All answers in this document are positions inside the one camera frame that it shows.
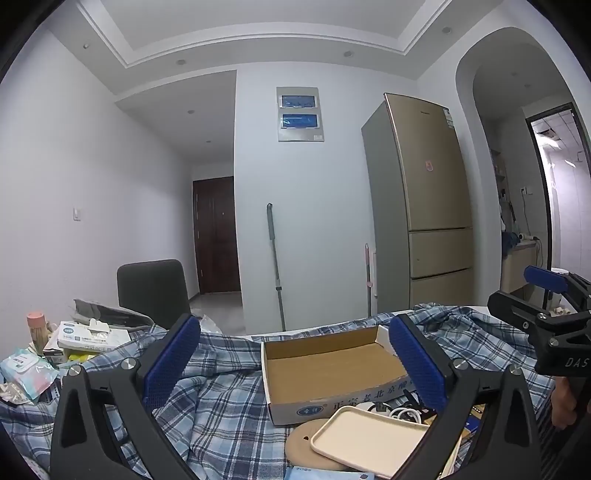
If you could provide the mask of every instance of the wall-mounted box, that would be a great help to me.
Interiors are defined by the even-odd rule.
[[[277,87],[277,128],[280,142],[323,142],[318,88]]]

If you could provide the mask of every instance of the human hand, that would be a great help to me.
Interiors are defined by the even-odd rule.
[[[576,421],[577,414],[574,408],[577,406],[577,401],[570,389],[568,378],[556,377],[550,400],[552,402],[552,424],[556,428],[564,430]],[[587,407],[587,411],[591,413],[591,403]]]

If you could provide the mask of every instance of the wooden door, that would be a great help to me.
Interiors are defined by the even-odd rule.
[[[194,181],[193,216],[199,291],[240,291],[234,178]]]

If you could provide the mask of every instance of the open cardboard box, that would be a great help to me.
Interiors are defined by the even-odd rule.
[[[275,425],[327,419],[344,405],[388,401],[412,382],[375,326],[261,344],[262,375]]]

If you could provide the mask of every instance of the blue plaid fabric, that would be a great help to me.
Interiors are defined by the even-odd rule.
[[[535,355],[525,335],[467,307],[420,305],[409,317],[454,358],[473,367],[524,370],[534,407],[539,410],[553,382],[534,372]],[[374,325],[387,325],[392,314],[320,327],[292,336],[253,337],[253,341],[202,333],[166,405],[154,411],[158,424],[189,467],[201,479],[283,479],[288,466],[284,443],[290,427],[273,425],[261,377],[260,341],[325,335]],[[127,357],[139,357],[165,331],[153,327],[136,333],[118,349],[84,363],[88,371],[113,368]],[[51,431],[57,400],[36,406],[11,406],[0,401],[0,421],[18,450],[49,470]],[[109,417],[130,466],[148,475],[114,407]],[[462,457],[466,446],[462,447]]]

